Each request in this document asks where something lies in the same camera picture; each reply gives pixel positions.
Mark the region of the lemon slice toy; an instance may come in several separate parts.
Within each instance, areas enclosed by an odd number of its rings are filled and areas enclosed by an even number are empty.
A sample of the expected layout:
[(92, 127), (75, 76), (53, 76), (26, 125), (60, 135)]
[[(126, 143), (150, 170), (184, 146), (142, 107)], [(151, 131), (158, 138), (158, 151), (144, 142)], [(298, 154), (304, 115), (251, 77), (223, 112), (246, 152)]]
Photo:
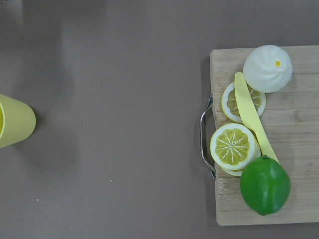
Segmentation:
[[(266, 107), (266, 94), (258, 92), (248, 86), (248, 90), (253, 101), (254, 107), (260, 117)], [(235, 84), (231, 83), (224, 91), (221, 98), (221, 107), (225, 115), (236, 123), (242, 123), (238, 111), (236, 97), (235, 97)]]

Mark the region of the lemon half toy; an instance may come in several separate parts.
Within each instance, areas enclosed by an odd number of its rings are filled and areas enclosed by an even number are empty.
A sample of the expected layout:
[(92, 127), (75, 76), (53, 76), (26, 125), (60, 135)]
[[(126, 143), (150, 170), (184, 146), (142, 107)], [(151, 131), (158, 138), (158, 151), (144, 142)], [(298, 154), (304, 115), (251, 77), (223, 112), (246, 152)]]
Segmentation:
[(238, 123), (228, 123), (212, 135), (210, 154), (214, 162), (227, 174), (240, 177), (244, 168), (261, 150), (252, 132)]

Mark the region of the yellow plastic knife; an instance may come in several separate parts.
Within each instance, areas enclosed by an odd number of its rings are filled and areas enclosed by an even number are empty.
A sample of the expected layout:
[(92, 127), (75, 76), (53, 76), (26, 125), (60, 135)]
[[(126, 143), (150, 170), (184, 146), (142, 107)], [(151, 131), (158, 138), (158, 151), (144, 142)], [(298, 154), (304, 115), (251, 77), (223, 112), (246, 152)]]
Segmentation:
[(279, 163), (257, 114), (242, 72), (235, 74), (234, 85), (236, 103), (242, 123), (254, 132), (262, 155), (267, 155)]

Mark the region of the green lime toy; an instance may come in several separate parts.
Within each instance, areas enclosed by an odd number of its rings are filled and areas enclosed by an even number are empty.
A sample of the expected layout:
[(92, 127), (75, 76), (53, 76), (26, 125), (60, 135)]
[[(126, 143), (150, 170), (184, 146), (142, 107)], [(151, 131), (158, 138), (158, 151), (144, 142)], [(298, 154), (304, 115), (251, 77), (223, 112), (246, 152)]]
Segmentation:
[(291, 182), (285, 169), (263, 155), (252, 160), (240, 177), (240, 191), (245, 203), (261, 216), (274, 214), (286, 203)]

